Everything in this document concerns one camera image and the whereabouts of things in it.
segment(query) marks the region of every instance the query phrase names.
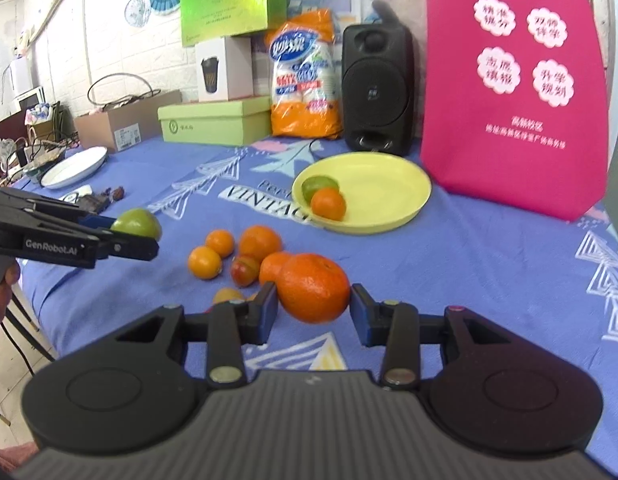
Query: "blue tablecloth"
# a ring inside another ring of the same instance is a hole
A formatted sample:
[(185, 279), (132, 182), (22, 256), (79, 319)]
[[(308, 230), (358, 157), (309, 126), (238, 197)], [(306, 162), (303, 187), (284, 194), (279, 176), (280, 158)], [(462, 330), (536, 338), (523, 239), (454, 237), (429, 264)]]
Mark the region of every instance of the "blue tablecloth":
[[(110, 258), (94, 270), (23, 262), (22, 286), (44, 332), (62, 355), (161, 304), (202, 312), (231, 281), (228, 269), (212, 282), (194, 278), (189, 252), (213, 229), (238, 236), (266, 224), (281, 233), (286, 250), (332, 258), (377, 300), (400, 299), (430, 314), (465, 305), (588, 370), (605, 402), (589, 453), (618, 473), (618, 238), (601, 206), (567, 224), (434, 186), (422, 212), (396, 231), (335, 234), (307, 222), (291, 202), (291, 184), (316, 158), (345, 150), (343, 142), (323, 140), (224, 148), (152, 139), (110, 156), (88, 183), (95, 192), (125, 187), (126, 197), (106, 215), (136, 206), (156, 211), (164, 230), (160, 254), (149, 263)], [(419, 161), (417, 154), (411, 159)], [(59, 196), (73, 188), (25, 189)], [(377, 372), (382, 354), (360, 346), (348, 315), (308, 326), (282, 309), (269, 343), (244, 348), (250, 371)], [(193, 345), (187, 370), (201, 375), (203, 360), (203, 346)], [(440, 367), (438, 349), (425, 348), (423, 375)]]

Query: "black speaker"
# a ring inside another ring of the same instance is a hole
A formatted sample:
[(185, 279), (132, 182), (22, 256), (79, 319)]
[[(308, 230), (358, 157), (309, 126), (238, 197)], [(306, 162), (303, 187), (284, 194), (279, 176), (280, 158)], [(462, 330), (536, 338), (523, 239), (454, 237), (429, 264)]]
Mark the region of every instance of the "black speaker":
[(413, 37), (407, 27), (396, 21), (345, 29), (343, 122), (352, 150), (409, 153), (415, 88)]

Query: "human hand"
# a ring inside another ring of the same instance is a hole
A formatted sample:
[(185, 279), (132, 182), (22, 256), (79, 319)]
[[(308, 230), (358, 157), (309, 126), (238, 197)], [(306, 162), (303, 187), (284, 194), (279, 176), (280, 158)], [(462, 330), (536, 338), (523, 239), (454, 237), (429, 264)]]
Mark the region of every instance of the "human hand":
[(3, 320), (4, 312), (7, 310), (7, 305), (12, 300), (12, 285), (20, 278), (20, 266), (14, 264), (7, 269), (4, 274), (4, 280), (0, 284), (0, 323)]

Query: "ribbed gray surface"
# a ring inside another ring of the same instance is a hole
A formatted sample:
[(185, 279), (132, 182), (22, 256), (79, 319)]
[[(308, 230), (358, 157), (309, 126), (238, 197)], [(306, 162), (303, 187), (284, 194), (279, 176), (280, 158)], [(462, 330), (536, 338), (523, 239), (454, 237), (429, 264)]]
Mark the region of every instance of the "ribbed gray surface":
[(118, 458), (46, 450), (22, 480), (602, 480), (580, 454), (490, 458), (442, 433), (406, 393), (365, 372), (263, 371), (213, 394), (195, 420), (152, 449)]

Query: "orange plastic package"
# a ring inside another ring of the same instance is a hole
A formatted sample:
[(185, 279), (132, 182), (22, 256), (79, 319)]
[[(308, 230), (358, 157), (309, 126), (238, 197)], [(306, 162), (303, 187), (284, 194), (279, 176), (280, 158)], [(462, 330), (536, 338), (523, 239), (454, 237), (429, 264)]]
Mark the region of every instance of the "orange plastic package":
[(331, 12), (305, 12), (267, 38), (273, 67), (271, 126), (275, 136), (319, 138), (342, 130), (331, 57)]

